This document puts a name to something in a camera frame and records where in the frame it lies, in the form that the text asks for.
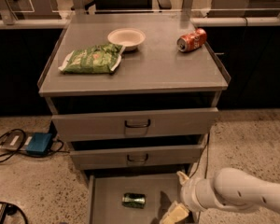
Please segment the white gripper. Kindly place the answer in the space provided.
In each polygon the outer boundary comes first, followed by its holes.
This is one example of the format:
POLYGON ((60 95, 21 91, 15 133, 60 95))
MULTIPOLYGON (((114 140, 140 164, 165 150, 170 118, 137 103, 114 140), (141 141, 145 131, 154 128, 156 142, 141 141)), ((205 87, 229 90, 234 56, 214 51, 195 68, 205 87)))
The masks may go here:
POLYGON ((176 224, 189 215, 189 210, 199 212, 217 207, 217 196, 212 178, 190 179, 182 171, 178 171, 176 174, 181 185, 180 200, 182 203, 173 201, 162 216, 160 224, 176 224))

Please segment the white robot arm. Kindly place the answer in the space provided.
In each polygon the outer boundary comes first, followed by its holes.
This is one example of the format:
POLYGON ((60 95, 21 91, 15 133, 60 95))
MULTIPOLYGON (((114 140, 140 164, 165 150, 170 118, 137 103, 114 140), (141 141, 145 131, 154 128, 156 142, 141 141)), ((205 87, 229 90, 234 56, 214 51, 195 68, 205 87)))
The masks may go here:
POLYGON ((160 224, 176 224, 190 212, 213 208, 227 212, 255 212, 260 206, 280 214, 280 184, 244 171, 223 168, 213 178, 190 178, 178 171, 180 202, 174 201, 160 224))

